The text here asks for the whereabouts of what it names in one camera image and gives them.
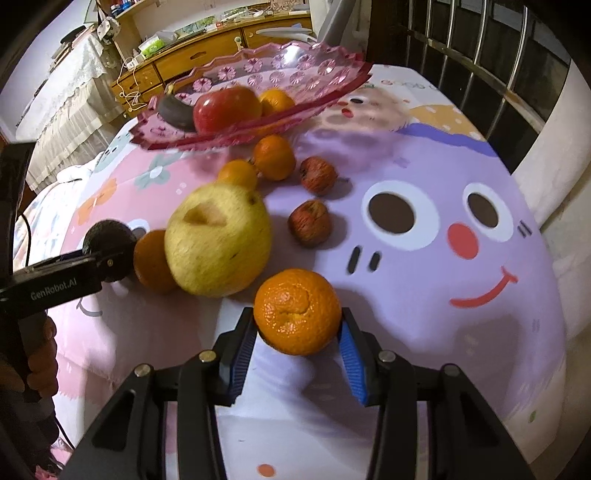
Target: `drawer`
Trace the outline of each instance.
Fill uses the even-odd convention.
[[[135,78],[134,75],[129,75],[125,80],[120,81],[119,85],[121,85],[121,88],[123,88],[125,94],[129,94],[138,91],[141,93],[147,92],[160,83],[162,83],[162,80],[160,80],[160,77],[158,77],[158,73],[156,72],[154,65],[149,64],[137,70],[135,72]],[[115,96],[120,96],[119,94],[121,93],[121,88],[119,88],[119,85],[115,84],[113,87]]]
[[[239,36],[239,32],[239,30],[233,30],[191,43],[156,61],[156,69],[166,82],[166,80],[182,73],[190,72],[195,67],[204,65],[216,57],[233,55],[238,51],[234,38]]]
[[[290,41],[289,38],[266,37],[264,35],[257,35],[256,32],[258,30],[263,30],[263,28],[293,27],[298,23],[300,23],[303,28],[312,28],[312,20],[309,17],[288,18],[286,20],[276,20],[274,22],[265,22],[258,25],[251,25],[250,27],[244,27],[243,30],[246,46],[248,48],[258,48],[266,45],[267,43],[278,43],[279,45],[288,43]]]
[[[119,101],[119,103],[123,105],[123,108],[125,108],[125,113],[127,114],[127,116],[130,118],[135,118],[139,115],[140,112],[142,112],[148,106],[148,102],[154,95],[160,95],[160,93],[163,93],[163,91],[164,85],[160,84],[156,85],[154,88],[148,90],[147,92],[142,93],[139,96],[139,101],[141,103],[146,104],[146,106],[143,106],[142,108],[138,108],[137,106],[130,106],[125,102],[125,99],[121,97],[118,97],[117,100]]]

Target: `tissue box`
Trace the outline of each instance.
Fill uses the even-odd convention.
[[[174,32],[157,32],[139,46],[139,51],[145,58],[151,57],[164,47],[170,45],[177,38]]]

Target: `mandarin orange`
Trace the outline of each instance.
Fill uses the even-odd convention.
[[[218,172],[217,180],[240,185],[248,190],[255,190],[258,182],[256,168],[246,160],[232,160]]]
[[[256,293],[254,317],[261,336],[287,355],[311,355],[336,336],[339,298],[318,273],[292,268],[267,279]]]
[[[135,244],[134,270],[139,282],[156,293],[177,288],[164,253],[165,230],[152,230]]]
[[[269,88],[268,90],[265,90],[259,96],[259,100],[262,105],[262,116],[279,113],[296,106],[293,99],[279,88]]]
[[[255,146],[253,157],[256,169],[267,180],[285,180],[296,169],[296,156],[291,145],[279,135],[262,138]]]

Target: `cartoon nose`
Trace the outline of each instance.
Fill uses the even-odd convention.
[[[447,241],[458,257],[471,260],[478,254],[478,238],[463,223],[453,223],[447,229]]]

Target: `cabinet handle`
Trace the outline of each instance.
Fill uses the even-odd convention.
[[[191,60],[198,59],[199,57],[203,57],[206,54],[206,51],[198,51],[195,55],[191,55]]]

